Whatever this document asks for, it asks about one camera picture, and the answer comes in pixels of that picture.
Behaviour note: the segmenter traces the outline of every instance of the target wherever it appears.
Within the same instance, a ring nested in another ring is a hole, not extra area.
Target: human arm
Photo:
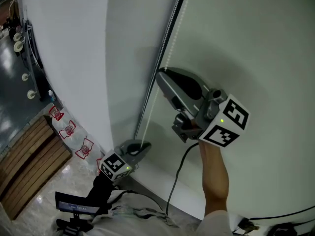
[[[202,187],[206,198],[205,216],[216,210],[226,211],[229,179],[220,148],[199,141],[202,159]]]

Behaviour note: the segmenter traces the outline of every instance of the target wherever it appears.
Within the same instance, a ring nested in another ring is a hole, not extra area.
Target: black cable
[[[171,193],[169,194],[169,197],[168,197],[168,200],[167,200],[167,205],[166,205],[166,214],[167,214],[167,215],[168,215],[169,202],[171,201],[172,194],[173,194],[173,191],[174,191],[174,189],[175,189],[175,185],[176,185],[176,182],[177,182],[177,179],[178,179],[179,172],[181,171],[182,166],[183,166],[183,164],[184,164],[184,160],[185,160],[185,158],[186,158],[188,152],[189,152],[193,147],[196,147],[198,144],[199,144],[199,143],[195,143],[195,144],[191,145],[191,146],[186,150],[185,154],[183,155],[181,164],[179,165],[179,168],[178,168],[178,170],[177,170],[177,172],[176,172],[176,177],[175,177],[175,182],[174,182],[174,184],[173,184],[173,188],[172,188]]]
[[[301,211],[297,211],[297,212],[294,212],[294,213],[289,213],[289,214],[281,215],[281,216],[264,217],[264,218],[251,218],[250,220],[262,220],[262,219],[283,218],[283,217],[288,217],[288,216],[296,215],[296,214],[305,212],[305,211],[310,210],[310,209],[313,209],[313,208],[315,208],[315,206],[312,206],[312,207],[310,207],[310,208],[307,208],[307,209],[304,209],[304,210],[301,210]]]

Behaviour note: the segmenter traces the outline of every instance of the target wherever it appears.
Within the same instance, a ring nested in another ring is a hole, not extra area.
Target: white wall
[[[23,0],[55,93],[108,150],[131,139],[175,0]]]
[[[114,145],[132,139],[175,0],[109,0],[106,85]]]
[[[49,82],[101,146],[112,148],[105,73],[108,0],[23,0]]]
[[[228,208],[236,214],[278,216],[315,205],[314,11],[315,0],[189,0],[169,66],[219,85],[252,113],[247,133],[223,150]],[[147,135],[153,143],[147,159],[172,176],[190,145],[171,130],[175,115],[160,94]],[[197,149],[187,156],[179,179],[203,200]],[[147,183],[153,189],[156,182]],[[155,187],[161,196],[165,189]],[[172,202],[184,209],[187,201],[179,203],[180,195]],[[190,200],[190,206],[200,200]],[[314,217],[311,210],[268,223]]]

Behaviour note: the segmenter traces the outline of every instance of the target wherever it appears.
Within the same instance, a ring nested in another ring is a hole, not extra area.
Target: black and white marker cube
[[[128,176],[131,169],[131,166],[113,150],[109,151],[100,162],[100,170],[112,181]]]
[[[226,148],[245,133],[251,114],[231,94],[226,101],[219,105],[219,108],[219,113],[199,138],[221,148]]]

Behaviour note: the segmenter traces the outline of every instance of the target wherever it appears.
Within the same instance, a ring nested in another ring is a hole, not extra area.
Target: white cloth
[[[108,203],[122,191],[113,191]],[[150,198],[125,193],[112,205],[108,215],[95,217],[94,228],[83,236],[185,236],[179,228]],[[232,236],[226,211],[208,214],[200,223],[197,236]]]

